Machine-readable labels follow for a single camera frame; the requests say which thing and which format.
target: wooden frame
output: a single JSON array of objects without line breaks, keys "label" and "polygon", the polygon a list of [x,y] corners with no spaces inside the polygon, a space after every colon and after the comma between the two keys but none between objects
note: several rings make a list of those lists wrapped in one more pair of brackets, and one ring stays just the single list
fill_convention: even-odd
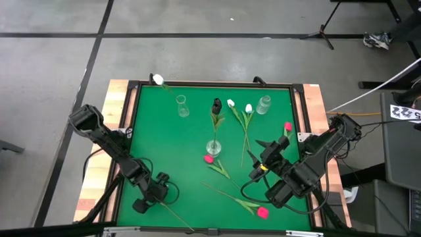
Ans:
[{"label": "wooden frame", "polygon": [[[104,123],[111,129],[117,129],[120,124],[120,118],[122,115],[122,108],[126,99],[126,93],[128,88],[128,80],[111,80],[105,102],[102,110],[104,116]],[[322,100],[322,94],[320,87],[314,84],[304,84],[304,95],[305,102],[307,104],[307,114],[310,120],[311,132],[322,133],[328,129],[328,121],[324,110],[324,104]],[[134,94],[136,89],[132,90],[130,100],[128,101],[128,112],[126,114],[126,120],[124,121],[124,127],[129,126],[130,119],[132,117],[132,111],[134,107]],[[305,131],[305,123],[303,111],[301,109],[301,100],[299,93],[295,93],[295,100],[297,104],[297,113],[299,117],[300,131]],[[92,151],[99,149],[97,145],[93,146]],[[335,159],[329,162],[329,180],[330,190],[333,192],[339,192],[341,194],[341,201],[343,205],[343,212],[345,214],[346,224],[351,226],[351,220],[347,210],[345,198],[343,195],[343,188],[341,185],[341,179],[339,175],[339,169]],[[86,177],[82,185],[78,205],[74,216],[74,221],[79,221],[84,218],[89,210],[96,204],[98,199],[102,196],[107,182],[109,169],[111,168],[111,158],[105,152],[99,152],[95,154],[89,161],[86,171]],[[322,187],[326,189],[326,181],[322,178]],[[107,213],[105,213],[105,220],[111,220],[111,212],[114,207],[115,194],[110,198]],[[314,207],[317,207],[317,201],[312,196],[312,203]],[[314,220],[316,226],[322,226],[322,218],[319,212],[314,214]]]}]

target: white label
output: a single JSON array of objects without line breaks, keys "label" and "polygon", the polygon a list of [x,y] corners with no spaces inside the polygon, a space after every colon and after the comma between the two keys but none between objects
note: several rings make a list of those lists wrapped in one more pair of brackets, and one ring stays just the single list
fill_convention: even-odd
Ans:
[{"label": "white label", "polygon": [[421,119],[421,111],[402,106],[390,105],[390,117],[400,120]]}]

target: tripod stand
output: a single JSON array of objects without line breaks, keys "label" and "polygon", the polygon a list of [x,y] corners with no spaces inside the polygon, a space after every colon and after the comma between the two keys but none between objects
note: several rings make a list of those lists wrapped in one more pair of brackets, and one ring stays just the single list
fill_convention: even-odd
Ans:
[{"label": "tripod stand", "polygon": [[325,29],[325,28],[326,28],[326,26],[329,24],[330,19],[332,19],[332,17],[334,16],[334,14],[335,14],[335,12],[336,12],[336,10],[337,10],[337,8],[338,8],[338,6],[339,6],[340,4],[341,4],[341,2],[339,1],[339,2],[337,3],[337,5],[336,5],[336,7],[335,7],[334,11],[330,14],[329,19],[326,21],[326,23],[320,26],[319,31],[317,31],[317,32],[315,32],[315,33],[308,34],[308,35],[306,35],[305,37],[303,37],[303,38],[301,38],[301,39],[302,39],[302,40],[303,40],[303,39],[305,40],[305,39],[309,39],[309,38],[324,38],[324,40],[326,41],[326,43],[328,43],[329,48],[330,48],[331,50],[334,50],[334,49],[335,49],[335,48],[334,48],[334,46],[330,43],[330,41],[329,41],[328,37],[326,36],[326,34],[324,34],[324,29]]}]

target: green mat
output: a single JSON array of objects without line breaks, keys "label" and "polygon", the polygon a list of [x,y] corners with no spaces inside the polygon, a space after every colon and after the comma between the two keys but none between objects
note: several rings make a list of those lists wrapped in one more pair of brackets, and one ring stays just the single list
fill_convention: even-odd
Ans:
[{"label": "green mat", "polygon": [[[299,215],[286,208],[276,209],[271,204],[263,204],[270,214],[268,219],[261,219],[236,201],[201,184],[206,182],[231,196],[246,200],[232,182],[208,168],[203,160],[203,156],[206,155],[206,143],[213,137],[210,116],[213,99],[218,97],[223,102],[221,113],[226,117],[217,134],[217,140],[222,144],[222,152],[217,159],[221,160],[231,179],[242,186],[250,180],[252,160],[246,153],[241,168],[244,133],[226,100],[234,100],[235,107],[240,112],[248,103],[255,109],[264,95],[271,97],[272,104],[267,114],[255,113],[249,125],[251,151],[259,157],[263,148],[254,142],[255,140],[278,140],[283,134],[284,123],[294,123],[289,90],[187,87],[174,87],[172,90],[175,94],[187,97],[189,116],[178,116],[177,103],[167,91],[160,87],[143,86],[131,147],[133,157],[147,157],[153,161],[154,177],[159,172],[165,172],[170,175],[170,181],[180,188],[180,198],[176,203],[169,205],[171,210],[192,228],[310,230],[308,215]],[[285,158],[291,162],[299,158],[297,146],[294,127],[291,144],[284,152]],[[268,179],[270,184],[274,184],[278,177],[270,173]],[[248,186],[245,192],[254,198],[266,199],[266,190],[261,180]],[[175,189],[170,186],[166,201],[171,201],[175,193]],[[118,226],[187,227],[159,204],[150,208],[146,214],[137,213],[132,204],[139,197],[140,191],[125,182]],[[308,211],[306,199],[293,197],[288,205]]]}]

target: gray floor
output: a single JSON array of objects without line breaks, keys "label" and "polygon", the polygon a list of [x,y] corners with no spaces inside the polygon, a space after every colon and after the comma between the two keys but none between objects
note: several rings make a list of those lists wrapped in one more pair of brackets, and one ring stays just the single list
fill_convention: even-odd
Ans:
[{"label": "gray floor", "polygon": [[[404,1],[394,3],[408,15]],[[96,33],[106,5],[106,0],[2,0],[0,32]],[[114,2],[106,32],[305,34],[316,31],[333,8],[328,0],[121,0]],[[385,4],[343,3],[326,32],[362,34],[394,24]],[[26,148],[22,155],[0,153],[0,228],[31,225],[93,41],[0,38],[0,139]],[[414,61],[404,43],[390,51],[368,49],[361,40],[332,43],[334,51],[322,40],[104,39],[84,103],[101,108],[110,79],[146,79],[153,72],[169,80],[237,82],[260,76],[267,82],[320,84],[331,109],[364,93],[358,81],[387,80]],[[378,112],[378,94],[342,111]],[[46,224],[72,221],[90,149],[86,139],[72,138]],[[359,143],[347,163],[361,169],[383,159],[379,129]]]}]

